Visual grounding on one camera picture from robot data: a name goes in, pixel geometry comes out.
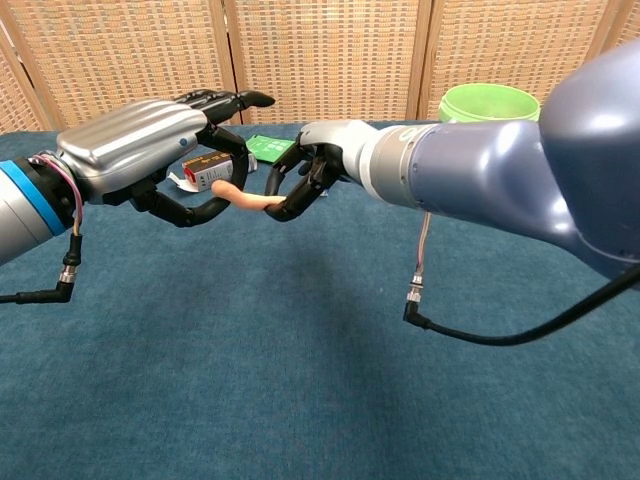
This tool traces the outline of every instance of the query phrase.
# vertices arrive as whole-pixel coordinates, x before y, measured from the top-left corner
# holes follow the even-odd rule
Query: table surface
[[[0,137],[5,158],[54,145]],[[85,214],[72,303],[0,306],[0,478],[637,478],[637,293],[530,345],[474,346],[402,321],[422,214],[357,186],[287,224],[232,207],[193,229],[129,204]],[[54,285],[67,241],[2,266],[0,293]],[[505,334],[604,279],[437,217],[426,282],[432,318]]]

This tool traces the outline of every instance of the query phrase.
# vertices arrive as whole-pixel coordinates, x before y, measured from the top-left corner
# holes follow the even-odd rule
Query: cable connector
[[[418,303],[411,300],[407,301],[404,306],[403,320],[411,325],[420,327],[423,330],[429,330],[431,320],[418,313]]]
[[[407,302],[420,303],[422,300],[422,275],[418,272],[413,274],[413,279],[409,282],[409,293],[407,293]]]
[[[71,301],[76,281],[78,265],[82,262],[82,235],[71,235],[69,250],[64,256],[63,268],[58,277],[56,288],[35,292],[18,292],[15,295],[0,296],[0,303],[68,303]]]

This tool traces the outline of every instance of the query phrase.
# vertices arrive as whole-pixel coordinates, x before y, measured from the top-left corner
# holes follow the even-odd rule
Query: wooden frame
[[[440,24],[444,11],[444,1],[433,0],[431,2],[431,14],[429,16],[429,29],[427,45],[424,53],[423,72],[420,78],[420,96],[418,98],[418,110],[416,118],[427,118],[429,111],[429,99],[431,98],[431,82],[428,81],[433,73],[432,67],[436,61],[438,50],[438,37],[440,36]]]
[[[238,11],[236,2],[233,0],[224,1],[224,13],[227,18],[227,35],[229,36],[229,55],[233,63],[233,73],[235,76],[235,91],[242,91],[247,88],[247,75],[244,71],[244,54],[242,53],[242,40],[237,28],[231,27],[238,24]],[[245,110],[240,113],[240,123],[252,123],[251,111]]]
[[[9,38],[11,38],[11,41],[15,45],[16,51],[20,54],[22,62],[29,72],[29,77],[31,78],[31,81],[33,82],[33,85],[38,92],[38,96],[36,96],[36,92],[33,92],[26,74],[24,74],[24,72],[22,72],[22,68],[19,67],[19,62],[17,58],[15,58],[14,52],[11,51],[11,55],[8,55],[8,57],[12,57],[15,59],[15,64],[17,65],[14,65],[14,70],[19,69],[22,72],[22,75],[16,74],[16,78],[18,79],[18,82],[21,82],[21,86],[23,87],[23,90],[25,92],[31,92],[29,94],[31,96],[31,99],[29,99],[29,101],[32,103],[32,105],[35,106],[34,111],[38,109],[38,115],[44,116],[43,118],[46,119],[46,128],[54,128],[56,130],[64,128],[64,122],[62,121],[62,117],[60,117],[59,115],[59,111],[55,102],[53,101],[53,96],[47,88],[44,79],[40,76],[39,70],[38,68],[36,68],[35,59],[31,55],[31,51],[29,50],[29,48],[27,48],[27,44],[20,33],[20,29],[16,25],[16,22],[11,15],[9,5],[5,0],[0,0],[0,20],[4,24],[4,27],[9,34]]]
[[[598,25],[598,28],[593,35],[593,41],[591,42],[591,46],[585,56],[585,61],[597,57],[603,51],[605,42],[608,40],[611,27],[619,18],[618,10],[620,3],[624,1],[626,0],[609,0],[609,3],[607,3],[600,25]]]
[[[52,126],[47,112],[40,103],[36,92],[33,90],[31,82],[29,82],[29,79],[27,78],[27,75],[24,72],[22,65],[20,64],[20,61],[16,57],[9,39],[2,31],[0,31],[0,51],[9,64],[9,69],[11,70],[13,77],[16,80],[18,87],[20,88],[20,91],[24,96],[27,104],[31,108],[36,121],[38,122],[38,127],[42,130],[50,130]]]
[[[419,118],[419,100],[422,89],[427,45],[429,39],[429,24],[431,21],[432,0],[421,0],[418,4],[418,18],[416,19],[416,36],[413,44],[413,58],[411,59],[411,78],[409,79],[409,93],[407,97],[407,120]]]
[[[218,50],[218,62],[220,64],[220,72],[222,74],[222,84],[224,89],[229,92],[237,91],[236,78],[234,73],[234,61],[231,57],[231,47],[229,46],[229,38],[227,23],[228,18],[225,21],[225,7],[223,3],[224,0],[208,0],[209,8],[211,10],[211,21],[213,22],[214,33],[216,37],[216,48]],[[231,125],[240,125],[242,124],[242,113],[237,113],[231,120],[229,120]]]
[[[618,0],[616,17],[611,23],[606,39],[604,40],[600,53],[604,53],[607,50],[615,47],[620,38],[620,34],[629,19],[629,15],[633,10],[633,6],[637,0]]]

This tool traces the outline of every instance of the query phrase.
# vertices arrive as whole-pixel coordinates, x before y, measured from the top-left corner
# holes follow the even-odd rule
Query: green container
[[[527,92],[507,85],[468,83],[453,87],[440,101],[442,122],[533,120],[540,117],[540,102]]]

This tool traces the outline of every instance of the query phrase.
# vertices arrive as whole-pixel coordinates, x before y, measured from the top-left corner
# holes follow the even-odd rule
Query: robotic arm
[[[274,165],[265,193],[278,193],[284,175],[306,160],[305,176],[266,212],[278,221],[292,220],[343,179],[384,202],[548,242],[612,279],[528,336],[463,339],[511,345],[540,338],[640,281],[639,76],[640,39],[565,79],[547,99],[539,122],[382,130],[357,120],[308,124]],[[417,314],[421,288],[416,272],[405,319],[436,330]]]
[[[244,140],[218,126],[274,99],[256,91],[199,90],[173,101],[142,100],[63,131],[55,152],[0,162],[0,265],[73,226],[56,289],[0,296],[0,303],[68,302],[80,264],[83,204],[131,202],[177,227],[209,222],[229,202],[212,198],[186,208],[157,191],[168,167],[198,145],[229,153],[231,182],[244,188]]]

